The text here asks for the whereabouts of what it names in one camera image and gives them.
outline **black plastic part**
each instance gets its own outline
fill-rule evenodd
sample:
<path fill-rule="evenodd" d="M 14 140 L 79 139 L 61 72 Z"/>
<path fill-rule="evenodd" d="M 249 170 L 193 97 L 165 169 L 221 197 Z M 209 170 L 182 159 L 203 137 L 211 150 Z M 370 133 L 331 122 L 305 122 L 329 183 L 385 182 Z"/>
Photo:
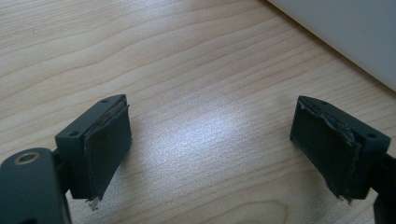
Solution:
<path fill-rule="evenodd" d="M 111 178 L 128 152 L 131 128 L 125 95 L 101 100 L 55 136 L 58 166 L 73 198 L 102 200 Z"/>
<path fill-rule="evenodd" d="M 381 197 L 396 203 L 396 159 L 387 155 L 384 160 L 374 164 L 368 182 Z"/>
<path fill-rule="evenodd" d="M 55 149 L 52 152 L 52 156 L 55 161 L 56 171 L 58 172 L 59 181 L 61 183 L 62 193 L 66 194 L 66 192 L 70 190 L 70 181 L 72 179 L 70 163 L 61 159 L 58 149 Z"/>
<path fill-rule="evenodd" d="M 396 223 L 396 203 L 385 196 L 378 195 L 374 203 L 375 224 Z"/>
<path fill-rule="evenodd" d="M 329 103 L 298 98 L 290 139 L 318 168 L 337 197 L 364 199 L 373 164 L 390 138 Z"/>
<path fill-rule="evenodd" d="M 0 223 L 70 223 L 67 201 L 49 149 L 27 149 L 1 165 Z"/>

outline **screw hole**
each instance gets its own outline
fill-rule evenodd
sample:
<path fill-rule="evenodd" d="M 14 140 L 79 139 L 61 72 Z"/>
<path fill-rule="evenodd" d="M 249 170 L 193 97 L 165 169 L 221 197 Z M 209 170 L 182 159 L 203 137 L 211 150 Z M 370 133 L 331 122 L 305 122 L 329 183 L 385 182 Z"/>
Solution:
<path fill-rule="evenodd" d="M 376 138 L 376 135 L 373 133 L 368 133 L 367 136 L 369 136 L 369 138 Z"/>
<path fill-rule="evenodd" d="M 24 165 L 27 163 L 30 163 L 32 161 L 37 160 L 40 157 L 40 154 L 38 152 L 27 152 L 15 159 L 14 163 L 17 165 Z"/>
<path fill-rule="evenodd" d="M 73 131 L 73 132 L 71 132 L 71 133 L 68 133 L 67 135 L 69 135 L 70 137 L 73 137 L 73 136 L 76 136 L 76 135 L 78 135 L 78 134 L 79 134 L 78 131 Z"/>

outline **wooden table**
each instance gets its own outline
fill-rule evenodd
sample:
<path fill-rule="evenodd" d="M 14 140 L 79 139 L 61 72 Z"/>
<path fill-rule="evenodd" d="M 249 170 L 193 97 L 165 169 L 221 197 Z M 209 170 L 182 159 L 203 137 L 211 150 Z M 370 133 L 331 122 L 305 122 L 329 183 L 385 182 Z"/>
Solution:
<path fill-rule="evenodd" d="M 0 68 L 0 161 L 128 97 L 131 152 L 74 223 L 374 223 L 290 125 L 307 95 L 394 139 L 396 94 L 266 1 L 2 1 Z"/>

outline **light wood surface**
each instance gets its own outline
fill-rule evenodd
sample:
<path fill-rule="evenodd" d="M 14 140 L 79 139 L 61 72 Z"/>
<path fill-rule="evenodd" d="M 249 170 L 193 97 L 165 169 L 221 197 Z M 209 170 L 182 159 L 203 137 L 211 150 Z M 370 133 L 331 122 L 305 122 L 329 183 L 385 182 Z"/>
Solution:
<path fill-rule="evenodd" d="M 307 95 L 394 139 L 396 94 L 266 1 L 0 2 L 0 161 L 119 93 L 131 152 L 99 210 L 67 195 L 74 223 L 374 223 L 290 125 Z"/>

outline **black plastic bracket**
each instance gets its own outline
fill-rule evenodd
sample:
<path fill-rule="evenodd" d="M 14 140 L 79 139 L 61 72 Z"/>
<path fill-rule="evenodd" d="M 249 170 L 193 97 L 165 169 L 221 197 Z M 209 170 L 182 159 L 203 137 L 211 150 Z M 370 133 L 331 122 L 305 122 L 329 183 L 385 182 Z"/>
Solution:
<path fill-rule="evenodd" d="M 55 137 L 58 148 L 31 148 L 0 168 L 0 223 L 71 223 L 64 194 L 103 199 L 132 135 L 125 95 L 96 103 Z"/>
<path fill-rule="evenodd" d="M 366 198 L 378 194 L 376 223 L 396 223 L 396 162 L 387 154 L 390 138 L 337 107 L 300 96 L 290 132 L 291 141 L 317 167 L 336 197 Z"/>

